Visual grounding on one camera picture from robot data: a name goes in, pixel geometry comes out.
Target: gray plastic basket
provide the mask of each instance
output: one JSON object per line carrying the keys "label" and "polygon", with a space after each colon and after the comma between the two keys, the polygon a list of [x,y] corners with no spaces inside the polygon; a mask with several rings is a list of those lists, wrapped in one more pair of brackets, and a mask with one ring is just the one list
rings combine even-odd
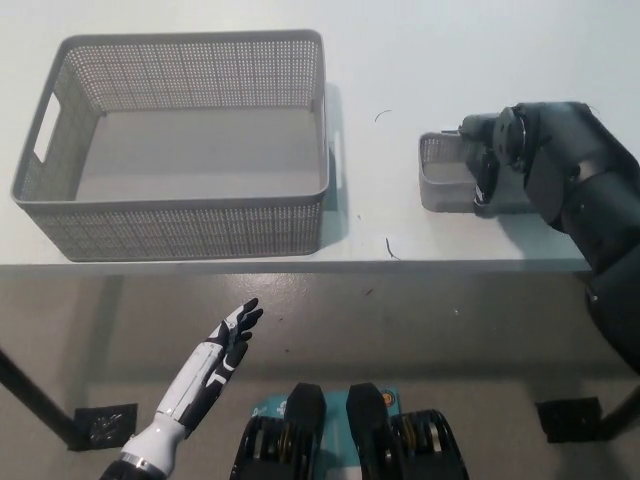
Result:
{"label": "gray plastic basket", "polygon": [[[420,138],[420,198],[432,212],[480,213],[474,207],[476,178],[484,147],[450,133]],[[522,175],[503,167],[493,198],[483,215],[535,212],[523,188]]]}
{"label": "gray plastic basket", "polygon": [[73,261],[312,253],[329,179],[324,78],[313,31],[67,39],[14,200]]}

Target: perforated pattern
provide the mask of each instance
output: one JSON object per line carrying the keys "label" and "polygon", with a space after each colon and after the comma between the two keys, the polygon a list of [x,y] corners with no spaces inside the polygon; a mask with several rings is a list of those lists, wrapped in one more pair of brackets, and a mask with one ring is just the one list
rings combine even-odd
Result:
{"label": "perforated pattern", "polygon": [[76,261],[303,255],[318,249],[322,208],[33,214]]}
{"label": "perforated pattern", "polygon": [[476,148],[474,143],[461,141],[457,135],[428,133],[420,139],[420,161],[423,167],[427,163],[459,162]]}
{"label": "perforated pattern", "polygon": [[[34,202],[21,206],[69,259],[276,256],[319,248],[322,194],[290,197],[282,199],[282,206],[265,208],[241,208],[237,201],[228,208],[224,200],[212,199],[197,207],[180,200],[166,202],[163,210],[149,210],[130,202],[126,208],[120,204],[117,210],[105,211],[105,205],[73,201],[102,114],[201,107],[309,108],[314,101],[321,105],[324,65],[317,34],[223,37],[81,37],[71,41],[68,51],[59,52],[55,84],[41,101],[54,93],[60,117],[45,161],[35,154],[23,158],[24,174],[18,176],[14,191],[19,202]],[[316,114],[319,137],[324,137],[323,112],[316,109]],[[49,208],[52,200],[69,203]]]}
{"label": "perforated pattern", "polygon": [[71,200],[100,113],[86,97],[68,61],[62,64],[53,94],[60,114],[44,159],[29,158],[21,200]]}
{"label": "perforated pattern", "polygon": [[97,45],[69,62],[100,110],[308,107],[319,47],[313,41]]}

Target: small gray basket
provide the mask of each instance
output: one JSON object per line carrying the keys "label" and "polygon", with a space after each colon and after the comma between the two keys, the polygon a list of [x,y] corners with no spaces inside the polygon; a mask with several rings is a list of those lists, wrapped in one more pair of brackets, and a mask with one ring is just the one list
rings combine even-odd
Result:
{"label": "small gray basket", "polygon": [[420,199],[432,212],[471,213],[483,216],[533,213],[523,188],[522,174],[509,167],[498,173],[498,183],[488,205],[474,204],[476,177],[484,147],[451,133],[425,133],[420,137]]}

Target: robotic hand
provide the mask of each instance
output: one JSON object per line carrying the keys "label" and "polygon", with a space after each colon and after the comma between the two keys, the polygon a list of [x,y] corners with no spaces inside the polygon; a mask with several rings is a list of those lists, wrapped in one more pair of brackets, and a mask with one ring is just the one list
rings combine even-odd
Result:
{"label": "robotic hand", "polygon": [[459,128],[484,145],[476,205],[491,201],[500,168],[522,174],[531,205],[568,234],[593,270],[596,325],[640,373],[640,166],[578,102],[521,103],[470,115]]}
{"label": "robotic hand", "polygon": [[236,309],[200,343],[173,380],[153,423],[122,448],[101,480],[165,480],[178,443],[189,437],[220,396],[247,352],[249,331],[262,316],[254,298]]}

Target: black metal bracket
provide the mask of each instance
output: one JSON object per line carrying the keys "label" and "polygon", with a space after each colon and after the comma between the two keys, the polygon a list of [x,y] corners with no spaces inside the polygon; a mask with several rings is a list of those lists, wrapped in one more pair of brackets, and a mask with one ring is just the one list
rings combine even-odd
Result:
{"label": "black metal bracket", "polygon": [[123,446],[135,433],[136,404],[79,408],[74,418],[64,413],[0,350],[0,383],[76,452]]}
{"label": "black metal bracket", "polygon": [[602,417],[596,397],[536,403],[549,443],[609,441],[640,419],[640,387]]}

